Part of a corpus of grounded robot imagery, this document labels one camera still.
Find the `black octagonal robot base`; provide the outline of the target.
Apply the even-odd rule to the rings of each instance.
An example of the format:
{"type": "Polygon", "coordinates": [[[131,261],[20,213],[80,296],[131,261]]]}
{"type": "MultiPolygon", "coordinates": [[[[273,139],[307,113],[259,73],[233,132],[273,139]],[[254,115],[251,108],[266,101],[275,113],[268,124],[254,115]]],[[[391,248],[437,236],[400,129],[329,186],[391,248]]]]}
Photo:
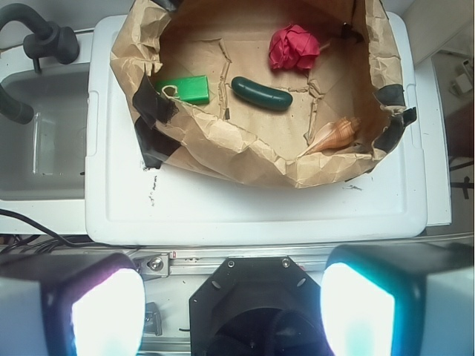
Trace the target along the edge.
{"type": "Polygon", "coordinates": [[[189,298],[192,355],[329,355],[320,287],[290,257],[228,258],[189,298]]]}

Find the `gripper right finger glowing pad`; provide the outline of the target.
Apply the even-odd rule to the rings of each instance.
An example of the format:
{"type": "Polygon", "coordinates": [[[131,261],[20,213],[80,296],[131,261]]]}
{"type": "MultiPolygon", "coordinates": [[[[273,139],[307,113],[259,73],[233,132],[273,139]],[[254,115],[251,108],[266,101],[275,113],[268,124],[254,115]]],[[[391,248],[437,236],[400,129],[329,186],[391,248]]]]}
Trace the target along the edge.
{"type": "Polygon", "coordinates": [[[339,245],[320,308],[334,355],[473,355],[474,248],[339,245]]]}

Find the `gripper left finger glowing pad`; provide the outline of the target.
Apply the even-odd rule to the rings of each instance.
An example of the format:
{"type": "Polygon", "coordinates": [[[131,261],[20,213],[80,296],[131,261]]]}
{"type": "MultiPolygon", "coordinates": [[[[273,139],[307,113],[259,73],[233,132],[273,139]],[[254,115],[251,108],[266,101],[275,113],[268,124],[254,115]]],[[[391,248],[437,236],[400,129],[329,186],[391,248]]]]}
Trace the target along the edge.
{"type": "Polygon", "coordinates": [[[145,287],[125,254],[3,254],[2,355],[137,355],[145,287]]]}

